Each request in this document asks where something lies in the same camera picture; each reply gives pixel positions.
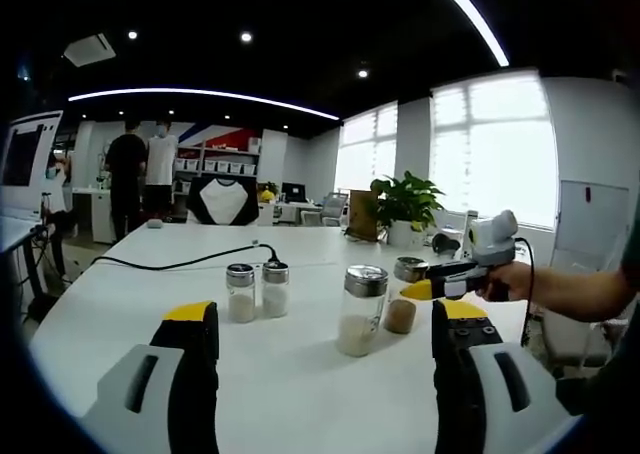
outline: yellow object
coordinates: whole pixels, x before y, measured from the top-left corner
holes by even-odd
[[[276,195],[271,191],[262,191],[260,194],[260,202],[271,202],[276,198]]]
[[[440,302],[444,304],[444,308],[447,310],[447,317],[449,319],[474,319],[476,317],[489,317],[486,311],[465,301],[441,299]]]
[[[433,299],[431,290],[431,281],[429,279],[423,279],[415,284],[411,284],[405,287],[400,294],[409,299],[415,299],[416,301],[430,301]]]
[[[211,301],[198,302],[196,304],[185,304],[176,307],[164,316],[165,321],[202,321],[204,319],[204,311]]]

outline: metal lid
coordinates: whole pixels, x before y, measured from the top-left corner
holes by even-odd
[[[424,277],[429,263],[417,257],[399,257],[393,267],[393,275],[404,282],[418,282]]]
[[[249,287],[255,282],[253,267],[249,264],[227,266],[227,283],[234,287]]]
[[[344,288],[355,297],[378,297],[387,292],[389,274],[377,266],[351,266],[347,268]]]
[[[289,266],[280,261],[265,262],[262,266],[262,279],[271,284],[284,284],[289,281]]]

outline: spice jar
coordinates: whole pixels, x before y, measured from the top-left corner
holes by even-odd
[[[282,317],[289,307],[289,266],[270,261],[262,266],[262,310],[266,317]]]
[[[409,334],[416,318],[417,305],[401,293],[424,277],[428,264],[416,257],[399,257],[393,268],[394,280],[389,288],[389,305],[384,328],[396,334]]]
[[[376,266],[351,266],[344,279],[337,348],[353,357],[366,356],[384,306],[389,275]]]
[[[229,291],[229,319],[250,322],[255,317],[256,283],[253,267],[249,264],[231,264],[227,267]]]

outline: human hand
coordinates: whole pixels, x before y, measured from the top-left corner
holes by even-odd
[[[476,291],[486,301],[491,300],[494,290],[492,281],[500,281],[509,286],[509,300],[520,301],[529,297],[531,266],[522,262],[512,262],[489,271],[489,285],[485,290]]]

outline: person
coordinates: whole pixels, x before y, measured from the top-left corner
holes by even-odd
[[[489,277],[509,286],[511,300],[528,298],[530,266],[514,262],[492,270]],[[532,302],[566,317],[598,322],[618,316],[640,291],[640,218],[635,220],[617,271],[575,275],[539,268],[534,272],[533,283]],[[491,299],[491,293],[491,284],[478,292],[486,300]],[[628,427],[635,424],[633,419],[637,420],[630,412],[640,401],[639,380],[640,306],[636,305],[617,350],[597,375],[581,380],[579,389],[569,384],[570,389],[563,391],[562,383],[556,388],[558,398],[565,396],[573,405],[572,414],[584,414],[570,436],[572,441],[581,447],[595,442],[611,448],[611,442],[632,437],[635,430]]]
[[[111,218],[117,241],[140,225],[138,177],[144,172],[147,149],[136,135],[139,123],[127,121],[125,133],[111,143],[105,169],[111,173]]]
[[[53,153],[49,154],[45,179],[42,182],[42,218],[45,224],[54,227],[53,233],[49,236],[53,263],[63,281],[70,282],[64,266],[62,255],[62,238],[70,232],[77,224],[78,219],[75,211],[67,211],[64,196],[62,194],[62,184],[69,172],[69,160],[58,159]]]
[[[157,134],[149,139],[143,210],[146,215],[163,218],[171,210],[171,186],[178,138],[170,135],[171,121],[156,122]]]

